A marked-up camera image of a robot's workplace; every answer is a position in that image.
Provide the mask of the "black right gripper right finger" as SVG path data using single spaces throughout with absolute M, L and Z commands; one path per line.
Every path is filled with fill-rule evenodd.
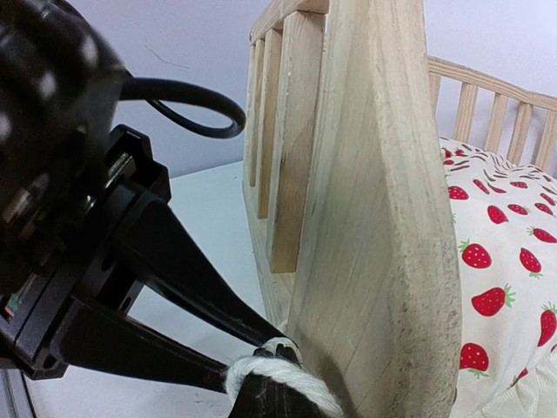
M 248 374 L 238 392 L 229 417 L 310 418 L 320 417 L 319 409 L 305 396 L 269 377 Z

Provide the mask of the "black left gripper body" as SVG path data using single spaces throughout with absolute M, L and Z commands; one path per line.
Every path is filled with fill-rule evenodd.
M 104 199 L 80 196 L 76 217 L 42 215 L 39 225 L 54 226 L 57 246 L 40 274 L 28 273 L 18 292 L 1 294 L 3 370 L 20 370 L 31 379 L 63 376 L 71 365 L 60 361 L 60 324 L 71 302 L 94 301 L 128 317 L 143 287 L 115 250 L 115 230 L 141 192 L 170 201 L 169 173 L 153 159 L 146 135 L 119 125 L 110 141 Z

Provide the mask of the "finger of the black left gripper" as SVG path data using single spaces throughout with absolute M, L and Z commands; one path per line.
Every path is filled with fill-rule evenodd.
M 139 380 L 225 391 L 225 364 L 89 300 L 73 300 L 60 324 L 60 361 Z

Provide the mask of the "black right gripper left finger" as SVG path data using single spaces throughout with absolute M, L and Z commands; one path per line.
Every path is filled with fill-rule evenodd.
M 162 199 L 141 195 L 126 208 L 115 250 L 151 290 L 213 327 L 254 347 L 286 343 L 234 293 Z

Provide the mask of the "wooden pet bed frame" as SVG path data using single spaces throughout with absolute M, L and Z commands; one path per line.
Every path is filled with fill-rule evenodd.
M 454 417 L 459 254 L 441 138 L 551 173 L 556 100 L 426 53 L 420 1 L 272 1 L 252 26 L 244 199 L 270 322 L 236 361 L 320 417 Z

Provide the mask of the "strawberry print ruffled mattress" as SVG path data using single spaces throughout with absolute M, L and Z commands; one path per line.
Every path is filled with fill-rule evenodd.
M 556 414 L 556 181 L 441 138 L 460 266 L 454 417 Z

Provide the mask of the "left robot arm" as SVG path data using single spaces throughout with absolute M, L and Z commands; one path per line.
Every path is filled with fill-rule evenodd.
M 243 109 L 196 85 L 135 78 L 65 1 L 1 4 L 1 365 L 68 366 L 221 392 L 225 364 L 129 317 L 141 286 L 253 346 L 280 331 L 225 283 L 168 203 L 150 140 L 112 119 L 144 100 L 208 138 Z

